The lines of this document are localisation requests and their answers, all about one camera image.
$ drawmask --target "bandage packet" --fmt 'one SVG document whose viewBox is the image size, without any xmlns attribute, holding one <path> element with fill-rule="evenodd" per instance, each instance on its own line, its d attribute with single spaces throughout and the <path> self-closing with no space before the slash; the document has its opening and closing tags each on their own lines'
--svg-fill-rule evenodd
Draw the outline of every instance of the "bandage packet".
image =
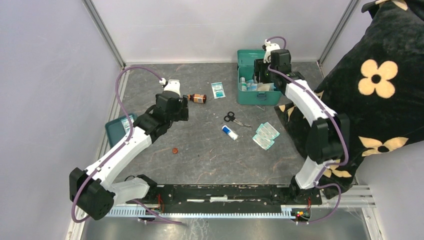
<svg viewBox="0 0 424 240">
<path fill-rule="evenodd" d="M 261 123 L 260 126 L 257 128 L 256 133 L 268 140 L 274 140 L 275 138 L 273 134 L 264 126 L 263 123 Z"/>
<path fill-rule="evenodd" d="M 131 122 L 134 123 L 133 116 L 129 116 L 129 118 L 131 119 Z M 128 133 L 130 131 L 130 123 L 128 122 L 128 119 L 124 118 L 120 121 L 120 123 L 122 124 L 122 127 L 125 130 L 125 134 Z"/>
<path fill-rule="evenodd" d="M 215 99 L 225 98 L 225 92 L 222 82 L 212 83 L 211 86 L 213 91 L 213 97 Z"/>
<path fill-rule="evenodd" d="M 253 136 L 252 139 L 264 150 L 270 149 L 270 147 L 275 143 L 273 140 L 263 138 L 259 133 Z"/>
<path fill-rule="evenodd" d="M 265 122 L 263 126 L 272 134 L 273 138 L 271 138 L 271 140 L 276 139 L 276 137 L 280 135 L 280 133 L 269 122 Z"/>
</svg>

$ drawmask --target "black fabric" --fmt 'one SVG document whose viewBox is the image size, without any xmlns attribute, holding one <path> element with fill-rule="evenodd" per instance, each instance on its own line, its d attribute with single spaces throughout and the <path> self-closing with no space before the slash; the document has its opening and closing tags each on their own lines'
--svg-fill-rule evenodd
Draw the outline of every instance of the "black fabric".
<svg viewBox="0 0 424 240">
<path fill-rule="evenodd" d="M 380 5 L 360 42 L 315 89 L 350 119 L 349 162 L 327 170 L 320 185 L 337 183 L 345 192 L 364 157 L 424 140 L 424 0 L 406 2 L 407 10 L 392 1 Z M 310 127 L 303 114 L 293 103 L 275 110 L 306 158 Z M 338 191 L 324 193 L 332 198 Z"/>
</svg>

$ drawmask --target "teal box lid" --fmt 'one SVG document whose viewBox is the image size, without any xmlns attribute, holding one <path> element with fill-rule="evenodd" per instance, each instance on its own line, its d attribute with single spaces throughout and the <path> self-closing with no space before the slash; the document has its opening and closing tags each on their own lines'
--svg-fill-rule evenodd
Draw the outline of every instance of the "teal box lid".
<svg viewBox="0 0 424 240">
<path fill-rule="evenodd" d="M 240 49 L 237 51 L 239 67 L 253 67 L 255 59 L 263 59 L 265 51 L 262 49 Z"/>
</svg>

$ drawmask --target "gray mat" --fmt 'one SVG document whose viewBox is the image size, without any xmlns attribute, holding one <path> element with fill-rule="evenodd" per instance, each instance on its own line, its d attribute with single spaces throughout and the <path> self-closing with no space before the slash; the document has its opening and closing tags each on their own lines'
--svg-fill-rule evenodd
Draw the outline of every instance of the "gray mat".
<svg viewBox="0 0 424 240">
<path fill-rule="evenodd" d="M 178 79 L 181 93 L 206 94 L 206 104 L 189 102 L 189 121 L 175 122 L 168 133 L 139 154 L 116 178 L 145 174 L 160 184 L 288 184 L 303 165 L 291 138 L 283 129 L 273 106 L 237 103 L 236 63 L 194 63 L 147 65 L 166 79 Z M 315 62 L 293 63 L 314 89 L 322 75 Z M 225 98 L 214 99 L 211 83 L 222 82 Z M 147 71 L 131 71 L 123 103 L 128 112 L 141 115 L 155 103 L 162 91 L 155 76 Z M 282 97 L 280 103 L 288 103 Z M 252 128 L 224 122 L 227 112 L 235 113 Z M 261 123 L 269 122 L 281 135 L 267 151 L 253 140 Z M 237 141 L 222 132 L 227 124 Z M 178 148 L 178 154 L 172 149 Z"/>
</svg>

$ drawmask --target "metal frame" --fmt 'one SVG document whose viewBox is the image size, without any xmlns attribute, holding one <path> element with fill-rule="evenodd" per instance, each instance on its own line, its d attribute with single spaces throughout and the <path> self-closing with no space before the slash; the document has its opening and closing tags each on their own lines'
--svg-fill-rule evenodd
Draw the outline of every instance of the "metal frame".
<svg viewBox="0 0 424 240">
<path fill-rule="evenodd" d="M 108 29 L 106 28 L 105 24 L 103 23 L 102 18 L 99 15 L 99 12 L 97 12 L 96 7 L 94 6 L 94 3 L 92 0 L 82 0 L 85 7 L 87 8 L 88 13 L 90 13 L 91 18 L 93 19 L 95 25 L 97 26 L 97 29 L 99 30 L 101 36 L 106 41 L 107 46 L 109 47 L 110 51 L 113 54 L 113 57 L 115 58 L 116 62 L 120 65 L 121 68 L 124 68 L 126 66 L 126 63 L 124 59 L 122 58 L 120 52 L 118 51 L 117 46 L 115 45 L 114 41 L 112 40 L 111 35 L 108 32 Z"/>
<path fill-rule="evenodd" d="M 346 23 L 348 22 L 349 18 L 351 17 L 359 2 L 360 0 L 350 0 L 346 10 L 344 11 L 343 15 L 340 18 L 340 21 L 338 22 L 334 32 L 332 33 L 330 40 L 328 41 L 327 45 L 324 48 L 324 51 L 318 59 L 319 64 L 323 64 L 323 62 L 328 57 L 331 49 L 334 47 L 334 44 L 336 43 L 343 29 L 345 28 Z"/>
</svg>

